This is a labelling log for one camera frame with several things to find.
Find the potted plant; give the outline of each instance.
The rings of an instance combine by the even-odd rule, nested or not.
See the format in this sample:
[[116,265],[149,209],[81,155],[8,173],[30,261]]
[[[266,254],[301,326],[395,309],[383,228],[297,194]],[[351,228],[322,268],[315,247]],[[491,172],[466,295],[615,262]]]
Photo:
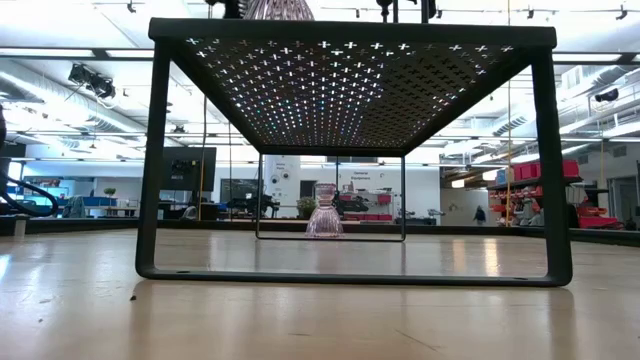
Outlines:
[[114,189],[114,188],[106,188],[106,189],[104,189],[104,194],[107,195],[109,197],[109,199],[111,199],[111,197],[113,195],[115,195],[115,193],[116,193],[116,189]]
[[304,220],[309,220],[311,214],[316,209],[316,199],[312,197],[302,197],[298,200],[298,217]]

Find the person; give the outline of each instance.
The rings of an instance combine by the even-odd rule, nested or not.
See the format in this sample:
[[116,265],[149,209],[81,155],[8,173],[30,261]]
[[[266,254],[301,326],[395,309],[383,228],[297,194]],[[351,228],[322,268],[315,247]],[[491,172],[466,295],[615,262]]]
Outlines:
[[473,217],[473,220],[478,224],[478,226],[484,225],[487,221],[487,216],[484,214],[482,206],[478,205],[478,209],[476,209],[476,215]]

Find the ceiling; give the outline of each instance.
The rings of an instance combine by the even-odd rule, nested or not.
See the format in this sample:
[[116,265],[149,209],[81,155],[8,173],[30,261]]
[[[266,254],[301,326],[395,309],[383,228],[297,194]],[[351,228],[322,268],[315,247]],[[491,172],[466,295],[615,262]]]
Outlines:
[[[400,21],[418,23],[420,21],[419,6],[411,1],[400,1]],[[311,6],[316,20],[332,21],[380,21],[380,9],[374,0],[307,0]],[[152,48],[153,42],[147,36],[147,28],[151,17],[207,17],[208,6],[200,0],[162,0],[162,1],[134,1],[135,13],[128,10],[126,0],[59,0],[56,2],[45,0],[0,0],[0,47],[79,47],[79,48]],[[624,9],[629,13],[622,20],[616,20],[620,16],[621,2],[603,1],[510,1],[510,12],[507,11],[506,0],[449,0],[438,1],[441,18],[432,19],[433,23],[441,24],[477,24],[477,25],[507,25],[514,26],[555,26],[558,33],[558,50],[585,51],[585,52],[623,52],[637,51],[640,49],[640,0],[623,1]],[[222,17],[224,8],[222,5],[213,8],[213,17]],[[140,132],[139,137],[128,137],[123,141],[121,137],[114,136],[109,141],[119,143],[122,147],[131,147],[142,150],[144,144],[144,129],[148,122],[148,99],[151,85],[151,62],[136,61],[83,61],[89,68],[99,72],[105,77],[113,79],[118,88],[117,95],[112,100],[105,100],[100,106],[92,100],[92,94],[84,88],[77,89],[76,85],[67,77],[74,62],[68,60],[6,60],[0,59],[0,71],[3,62],[12,61],[23,66],[31,75],[39,75],[54,83],[76,91],[89,99],[89,104],[84,111],[94,112],[95,109],[104,117],[119,119],[110,124],[121,124],[126,120],[126,129],[122,126],[116,131]],[[612,104],[595,104],[592,112],[607,112],[616,106],[628,106],[635,99],[637,76],[633,75],[634,69],[628,69],[618,82],[607,86],[625,86],[621,91],[621,97]],[[574,71],[572,66],[556,66],[556,82],[560,94],[569,94],[569,90],[563,92],[569,77],[563,74]],[[177,67],[171,69],[171,83],[169,102],[172,104],[167,114],[167,132],[175,129],[176,125],[184,126],[185,130],[197,134],[204,131],[204,96],[180,72]],[[511,112],[511,120],[521,118],[523,124],[512,131],[513,136],[535,137],[535,122],[532,121],[532,84],[530,70],[525,70],[516,76],[509,84],[505,84],[496,90],[492,96],[478,103],[473,109],[460,117],[456,122],[441,132],[443,136],[506,136],[506,133],[495,135],[496,131],[508,122],[507,114]],[[36,113],[53,113],[55,117],[62,118],[67,115],[61,111],[47,109],[47,101],[42,105],[16,105],[13,111],[17,114],[27,108],[34,108]],[[571,125],[577,121],[590,119],[588,116],[588,100],[585,93],[569,94],[567,100],[560,102],[561,126]],[[53,117],[41,120],[34,118],[22,131],[37,130],[61,130],[69,124],[76,123],[60,119],[53,121]],[[614,115],[588,121],[584,126],[576,127],[568,131],[567,135],[595,136],[597,131],[611,130],[621,125],[634,123],[635,117],[625,118],[624,122],[614,119]],[[86,117],[81,124],[89,136],[76,139],[60,139],[54,136],[48,138],[48,143],[67,146],[67,140],[73,140],[76,148],[91,152],[91,145],[95,145],[96,138],[93,133],[104,130],[98,129],[100,121]],[[18,130],[16,124],[10,124],[9,130]],[[229,127],[224,116],[210,103],[207,103],[207,132],[218,133],[221,136],[228,132],[237,134],[233,127]],[[623,132],[618,136],[630,136],[633,132]],[[16,136],[16,142],[27,144],[44,143],[46,136]],[[491,153],[499,153],[504,150],[504,142],[478,142],[465,139],[452,139],[440,142],[428,143],[428,146],[442,148],[442,153],[451,158],[480,157]],[[212,145],[227,144],[228,139],[209,138],[207,142]],[[198,137],[176,138],[173,145],[196,145],[201,142]],[[234,135],[233,145],[243,145],[246,142],[239,135]],[[527,152],[530,146],[525,142]],[[141,157],[141,151],[126,152],[123,157]]]

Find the table frame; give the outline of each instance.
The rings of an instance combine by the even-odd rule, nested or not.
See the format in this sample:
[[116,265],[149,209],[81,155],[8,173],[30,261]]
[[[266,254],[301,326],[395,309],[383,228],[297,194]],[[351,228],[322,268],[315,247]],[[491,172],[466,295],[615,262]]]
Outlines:
[[[538,130],[538,145],[542,168],[542,185],[545,189],[543,199],[545,203],[545,239],[547,248],[548,271],[543,277],[479,277],[479,276],[416,276],[416,275],[337,275],[337,274],[296,274],[296,273],[252,273],[252,272],[220,272],[220,271],[176,271],[160,270],[155,265],[154,255],[156,246],[156,229],[158,225],[158,193],[161,179],[156,174],[162,171],[163,144],[166,123],[167,91],[169,85],[169,71],[172,60],[185,72],[187,76],[205,93],[220,96],[217,91],[195,76],[198,72],[190,71],[188,61],[172,49],[169,36],[176,33],[191,31],[185,27],[163,29],[166,34],[156,34],[154,38],[155,52],[152,73],[151,101],[149,106],[149,126],[147,132],[146,157],[144,163],[143,192],[141,198],[140,219],[138,226],[138,241],[136,246],[135,267],[138,274],[150,279],[165,280],[214,280],[214,281],[251,281],[251,282],[280,282],[280,283],[324,283],[324,284],[377,284],[377,285],[465,285],[465,286],[563,286],[571,281],[573,268],[571,261],[571,247],[568,235],[568,222],[564,183],[557,181],[563,177],[562,153],[558,112],[555,93],[555,79],[551,51],[549,44],[535,44],[528,49],[526,56],[519,62],[503,69],[494,76],[487,87],[498,87],[528,65],[532,67],[536,125]],[[514,28],[513,33],[507,33],[504,43],[513,41],[536,41],[535,39],[519,39],[522,30]],[[485,94],[478,91],[469,94],[464,105],[469,107],[480,101]],[[229,109],[220,108],[223,113]],[[464,109],[450,109],[445,118],[456,118]],[[422,137],[416,137],[413,144],[417,146],[429,136],[425,132]],[[281,149],[262,147],[260,154],[281,155],[347,155],[341,149],[334,149],[332,154],[316,149]],[[373,154],[375,149],[363,151],[350,150],[353,155]],[[375,154],[377,156],[398,156],[404,158],[406,153]]]

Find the wooden floor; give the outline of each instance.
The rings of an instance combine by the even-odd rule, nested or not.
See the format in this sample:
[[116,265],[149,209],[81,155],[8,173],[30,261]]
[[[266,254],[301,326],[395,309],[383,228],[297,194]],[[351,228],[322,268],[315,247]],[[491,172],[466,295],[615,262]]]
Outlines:
[[[148,281],[135,231],[0,237],[0,359],[638,359],[640,249],[574,243],[562,289]],[[540,275],[539,239],[406,245],[164,230],[161,268]],[[135,301],[130,301],[132,294]]]

